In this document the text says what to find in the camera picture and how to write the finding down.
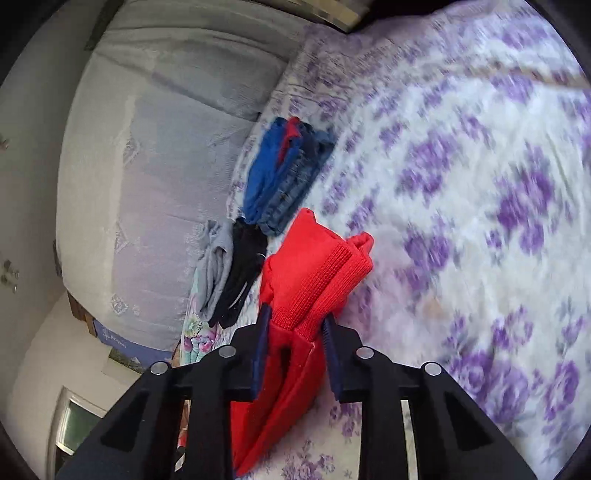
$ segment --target window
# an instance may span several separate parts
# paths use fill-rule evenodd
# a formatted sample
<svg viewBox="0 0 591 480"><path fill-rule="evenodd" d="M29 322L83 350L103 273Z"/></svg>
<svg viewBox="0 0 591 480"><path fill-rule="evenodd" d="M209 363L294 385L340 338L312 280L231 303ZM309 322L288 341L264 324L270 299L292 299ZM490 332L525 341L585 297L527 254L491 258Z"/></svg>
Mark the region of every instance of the window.
<svg viewBox="0 0 591 480"><path fill-rule="evenodd" d="M64 388L57 401L47 455L47 479L53 480L105 415L102 408Z"/></svg>

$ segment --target wall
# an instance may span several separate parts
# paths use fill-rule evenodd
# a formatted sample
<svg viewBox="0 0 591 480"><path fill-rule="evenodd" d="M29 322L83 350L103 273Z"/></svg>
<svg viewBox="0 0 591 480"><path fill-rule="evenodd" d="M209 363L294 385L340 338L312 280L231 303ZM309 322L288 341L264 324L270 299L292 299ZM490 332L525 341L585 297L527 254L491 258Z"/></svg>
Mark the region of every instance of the wall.
<svg viewBox="0 0 591 480"><path fill-rule="evenodd" d="M62 387L109 410L139 377L108 359L110 350L88 334L85 323L72 317L65 294L31 342L4 425L41 480L46 478L51 421Z"/></svg>
<svg viewBox="0 0 591 480"><path fill-rule="evenodd" d="M83 50L104 0L70 0L27 44L0 87L0 262L20 270L0 286L0 418L35 332L63 292L55 274L57 169Z"/></svg>

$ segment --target floral fabric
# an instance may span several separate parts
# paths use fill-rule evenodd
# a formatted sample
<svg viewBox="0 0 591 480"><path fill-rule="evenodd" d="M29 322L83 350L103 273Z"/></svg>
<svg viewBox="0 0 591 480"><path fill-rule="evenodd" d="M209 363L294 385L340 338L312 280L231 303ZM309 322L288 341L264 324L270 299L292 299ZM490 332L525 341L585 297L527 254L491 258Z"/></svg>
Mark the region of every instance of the floral fabric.
<svg viewBox="0 0 591 480"><path fill-rule="evenodd" d="M183 333L181 334L181 365L199 362L212 351L215 339L216 327L211 328L206 321L199 318L196 294L192 291L187 314L183 322Z"/></svg>
<svg viewBox="0 0 591 480"><path fill-rule="evenodd" d="M553 478L591 423L591 90L561 38L518 0L348 37L315 28L245 143L233 218L277 115L334 128L303 206L375 239L339 322L395 362L441 362ZM257 300L255 284L214 348L256 320ZM325 385L249 477L357 478L360 433L360 406Z"/></svg>

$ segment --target mattress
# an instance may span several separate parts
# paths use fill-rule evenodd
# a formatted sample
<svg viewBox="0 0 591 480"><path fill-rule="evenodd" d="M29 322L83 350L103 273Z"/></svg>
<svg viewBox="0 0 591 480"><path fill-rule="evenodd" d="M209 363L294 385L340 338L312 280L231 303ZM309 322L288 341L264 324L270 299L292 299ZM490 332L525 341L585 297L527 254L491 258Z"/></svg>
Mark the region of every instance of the mattress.
<svg viewBox="0 0 591 480"><path fill-rule="evenodd" d="M591 423L590 112L577 61L521 0L317 28L245 143L228 213L277 115L333 127L303 206L375 239L339 322L395 362L440 362L550 480ZM214 348L255 322L258 287ZM361 406L326 381L248 478L357 478L360 441Z"/></svg>
<svg viewBox="0 0 591 480"><path fill-rule="evenodd" d="M126 340L171 351L208 219L306 20L243 0L128 1L77 88L61 153L66 288Z"/></svg>

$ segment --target red cloth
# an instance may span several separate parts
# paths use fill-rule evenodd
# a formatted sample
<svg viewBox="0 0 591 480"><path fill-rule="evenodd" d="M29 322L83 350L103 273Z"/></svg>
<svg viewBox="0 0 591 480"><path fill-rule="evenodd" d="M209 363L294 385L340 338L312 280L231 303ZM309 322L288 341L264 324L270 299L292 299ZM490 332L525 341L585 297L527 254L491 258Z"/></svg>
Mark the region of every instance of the red cloth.
<svg viewBox="0 0 591 480"><path fill-rule="evenodd" d="M320 325L340 313L371 271L368 233L343 240L303 209L262 270L260 303L272 307L265 376L253 403L230 405L233 464L238 476L308 410L326 369Z"/></svg>
<svg viewBox="0 0 591 480"><path fill-rule="evenodd" d="M297 128L299 123L300 119L296 116L292 116L285 124L285 134L283 135L283 140L281 141L281 147L279 149L279 155L277 156L277 166L281 165L283 162L285 154L287 153L287 149L290 147L290 140L301 137L301 133Z"/></svg>

